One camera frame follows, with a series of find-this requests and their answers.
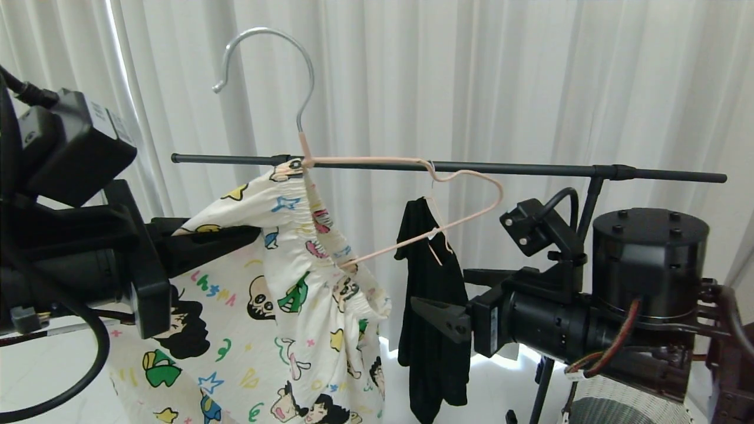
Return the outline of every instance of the green cartoon print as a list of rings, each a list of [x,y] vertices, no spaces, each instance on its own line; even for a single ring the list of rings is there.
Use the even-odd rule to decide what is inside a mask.
[[[142,368],[144,368],[149,385],[155,388],[161,384],[167,387],[172,386],[181,375],[181,369],[176,367],[175,363],[170,356],[159,349],[145,353],[142,358]]]
[[[301,312],[301,307],[306,301],[306,295],[309,292],[309,286],[306,285],[306,277],[310,274],[307,271],[299,280],[296,285],[292,286],[286,292],[286,296],[283,299],[277,301],[277,305],[280,306],[280,310],[291,314],[297,314]]]

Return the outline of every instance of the white curtain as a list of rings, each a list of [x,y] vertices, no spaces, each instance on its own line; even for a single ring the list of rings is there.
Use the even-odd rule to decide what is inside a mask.
[[[147,218],[191,216],[260,172],[174,164],[173,152],[301,153],[295,114],[308,73],[293,46],[270,35],[247,39],[225,90],[210,89],[228,41],[270,26],[297,38],[314,61],[303,123],[315,155],[726,173],[726,184],[607,182],[596,215],[651,206],[706,220],[705,276],[735,283],[740,303],[754,304],[754,272],[746,273],[754,2],[8,0],[0,12],[6,68],[47,88],[81,90],[138,123],[139,161],[125,176]],[[393,244],[405,202],[431,189],[419,173],[322,169],[314,177],[361,253]],[[449,232],[461,265],[548,266],[543,255],[525,258],[498,217],[565,186],[583,204],[588,179],[497,178],[503,205]],[[435,184],[434,195],[454,220],[492,203],[495,189],[465,178]],[[405,264],[388,254],[370,266],[392,292],[385,334],[396,339]],[[751,308],[742,313],[754,320]]]

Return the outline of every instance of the cable connector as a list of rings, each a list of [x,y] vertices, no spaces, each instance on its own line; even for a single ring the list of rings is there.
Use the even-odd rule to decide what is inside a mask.
[[[39,88],[31,82],[25,81],[16,92],[16,98],[29,106],[42,106],[49,109],[60,99],[56,92],[47,88]]]

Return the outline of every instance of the pink clothes hanger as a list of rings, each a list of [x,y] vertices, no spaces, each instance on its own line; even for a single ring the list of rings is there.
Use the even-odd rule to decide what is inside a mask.
[[[306,140],[306,134],[304,134],[304,129],[301,123],[301,117],[304,113],[304,109],[306,108],[306,105],[309,103],[309,100],[311,99],[312,93],[314,93],[314,65],[312,65],[311,58],[309,57],[309,53],[306,51],[306,49],[304,49],[304,47],[295,38],[293,38],[292,36],[278,29],[267,28],[264,26],[258,26],[256,28],[247,29],[246,31],[243,31],[242,33],[236,35],[235,38],[233,38],[231,42],[228,43],[227,46],[225,46],[225,53],[222,55],[222,68],[224,71],[224,74],[223,74],[224,78],[222,78],[217,84],[215,84],[212,87],[212,90],[215,93],[219,93],[228,83],[228,63],[230,61],[231,55],[233,54],[233,50],[236,48],[236,46],[238,46],[238,44],[241,41],[243,41],[246,38],[249,38],[252,35],[257,35],[257,34],[271,34],[271,35],[276,35],[278,37],[286,39],[288,42],[296,46],[297,49],[299,49],[301,54],[304,56],[304,60],[306,60],[306,66],[308,67],[308,70],[309,70],[310,87],[309,87],[309,92],[306,96],[306,99],[304,100],[304,103],[301,105],[298,113],[296,114],[296,126],[299,129],[299,142],[301,143],[301,150],[304,153],[304,158],[302,160],[302,166],[304,169],[313,167],[315,164],[390,164],[390,163],[420,164],[421,166],[427,168],[427,172],[429,172],[430,176],[432,176],[432,179],[437,182],[445,183],[445,182],[455,179],[456,177],[460,175],[471,175],[473,177],[478,177],[483,180],[487,180],[490,183],[493,183],[495,185],[495,188],[497,188],[498,190],[498,198],[495,199],[495,201],[491,205],[489,205],[488,207],[485,207],[479,212],[476,212],[475,214],[471,214],[467,217],[463,217],[460,220],[454,221],[447,225],[443,225],[439,228],[435,228],[429,232],[426,232],[422,235],[417,235],[416,237],[402,241],[398,244],[394,244],[384,249],[377,250],[374,253],[370,253],[368,255],[358,257],[357,259],[341,264],[340,265],[341,267],[363,262],[365,260],[372,259],[373,257],[378,257],[384,253],[396,250],[399,247],[407,246],[408,244],[423,240],[428,237],[434,237],[438,232],[445,232],[447,229],[450,229],[454,226],[460,225],[474,218],[481,217],[487,212],[490,212],[491,210],[495,209],[503,201],[503,186],[497,180],[485,174],[482,174],[480,172],[470,171],[470,170],[465,170],[465,169],[456,171],[447,177],[440,177],[435,173],[434,166],[432,166],[432,164],[430,164],[428,161],[425,161],[424,159],[421,159],[421,158],[400,158],[400,157],[395,157],[395,156],[318,158],[318,157],[312,156],[311,150],[309,149],[309,145]]]

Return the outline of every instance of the black vertical pole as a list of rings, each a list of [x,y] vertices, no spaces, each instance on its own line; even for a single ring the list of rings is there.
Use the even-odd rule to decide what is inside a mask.
[[[587,189],[587,199],[584,201],[584,212],[581,214],[581,220],[578,223],[578,230],[576,235],[582,242],[587,239],[587,233],[589,232],[589,224],[592,221],[594,215],[594,208],[597,206],[597,197],[602,191],[602,183],[605,179],[602,177],[591,177],[589,180],[589,188]],[[543,356],[539,361],[537,367],[537,376],[535,381],[539,384],[537,387],[537,397],[534,399],[534,406],[532,407],[532,418],[529,420],[529,424],[539,424],[539,416],[542,414],[542,407],[544,406],[544,398],[547,396],[547,389],[550,387],[550,378],[553,375],[553,368],[555,361],[552,358]],[[571,390],[574,391],[575,383],[572,385]]]

